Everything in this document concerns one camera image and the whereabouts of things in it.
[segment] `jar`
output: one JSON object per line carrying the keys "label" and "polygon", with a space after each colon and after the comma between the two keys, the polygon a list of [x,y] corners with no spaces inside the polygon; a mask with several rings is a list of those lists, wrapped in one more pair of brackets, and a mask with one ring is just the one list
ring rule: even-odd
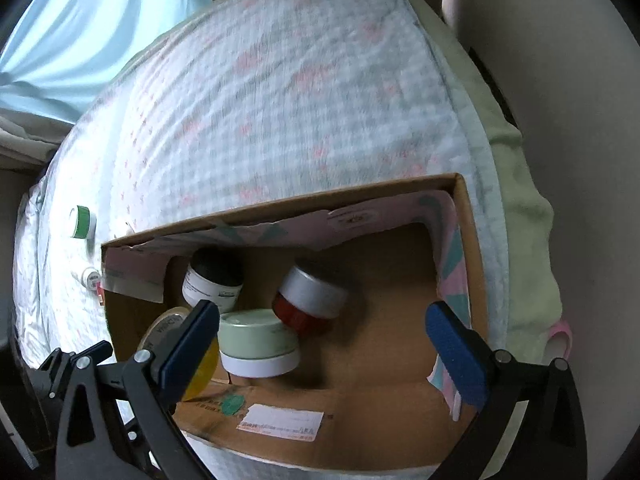
{"label": "jar", "polygon": [[300,362],[298,336],[268,308],[223,314],[218,341],[223,367],[239,377],[275,377]]}
{"label": "jar", "polygon": [[309,260],[297,260],[273,300],[276,316],[298,335],[323,332],[347,301],[340,277]]}
{"label": "jar", "polygon": [[69,212],[69,236],[91,239],[95,235],[95,213],[87,206],[75,205]]}
{"label": "jar", "polygon": [[[167,334],[177,329],[189,315],[190,310],[183,306],[177,306],[167,310],[160,315],[148,328],[143,336],[138,350],[149,350],[155,352],[157,346],[166,338]],[[213,377],[213,373],[218,366],[220,349],[218,347],[218,339],[214,338],[206,353],[202,357],[196,372],[194,373],[189,386],[182,395],[183,401],[193,399],[198,396],[204,388],[207,387],[209,381]]]}
{"label": "jar", "polygon": [[242,289],[242,265],[226,251],[205,247],[193,253],[182,283],[182,295],[192,307],[212,301],[220,314],[236,306]]}
{"label": "jar", "polygon": [[71,275],[81,283],[86,290],[97,292],[100,282],[100,272],[93,267],[75,264],[71,269]]}

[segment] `white jar with black lid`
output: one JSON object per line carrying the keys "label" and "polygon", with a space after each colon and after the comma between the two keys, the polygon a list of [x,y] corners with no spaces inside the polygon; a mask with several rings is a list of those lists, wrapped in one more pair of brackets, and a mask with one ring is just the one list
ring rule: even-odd
{"label": "white jar with black lid", "polygon": [[220,314],[236,305],[242,289],[242,265],[229,252],[204,247],[193,253],[182,283],[182,295],[192,307],[212,301]]}

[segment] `yellow jar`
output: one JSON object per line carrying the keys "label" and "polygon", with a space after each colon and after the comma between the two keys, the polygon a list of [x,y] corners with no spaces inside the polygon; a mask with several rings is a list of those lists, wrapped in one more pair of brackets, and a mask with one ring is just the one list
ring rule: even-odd
{"label": "yellow jar", "polygon": [[[171,330],[175,330],[180,326],[190,312],[188,308],[183,306],[177,306],[167,310],[151,324],[142,341],[140,341],[138,350],[146,349],[153,352]],[[209,381],[213,377],[213,373],[216,371],[219,358],[218,338],[215,338],[204,354],[202,361],[200,361],[196,373],[182,396],[182,400],[193,399],[193,397],[199,395],[201,391],[207,387],[207,384],[209,384]]]}

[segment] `black lid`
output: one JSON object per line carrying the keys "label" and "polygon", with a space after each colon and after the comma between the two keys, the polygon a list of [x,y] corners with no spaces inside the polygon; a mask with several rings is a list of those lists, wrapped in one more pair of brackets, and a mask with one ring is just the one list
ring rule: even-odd
{"label": "black lid", "polygon": [[203,247],[193,253],[191,269],[205,280],[225,286],[242,285],[242,264],[228,251]]}

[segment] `blue gripper pad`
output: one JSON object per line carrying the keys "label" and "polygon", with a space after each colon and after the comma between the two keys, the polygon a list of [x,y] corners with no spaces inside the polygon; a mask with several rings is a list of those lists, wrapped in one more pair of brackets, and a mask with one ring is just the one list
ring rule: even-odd
{"label": "blue gripper pad", "polygon": [[490,348],[476,332],[462,324],[444,301],[427,307],[425,330],[462,401],[481,410],[489,394]]}
{"label": "blue gripper pad", "polygon": [[219,326],[218,306],[200,300],[175,331],[180,337],[162,363],[158,377],[159,397],[165,405],[175,404],[182,398],[200,361],[218,334]]}

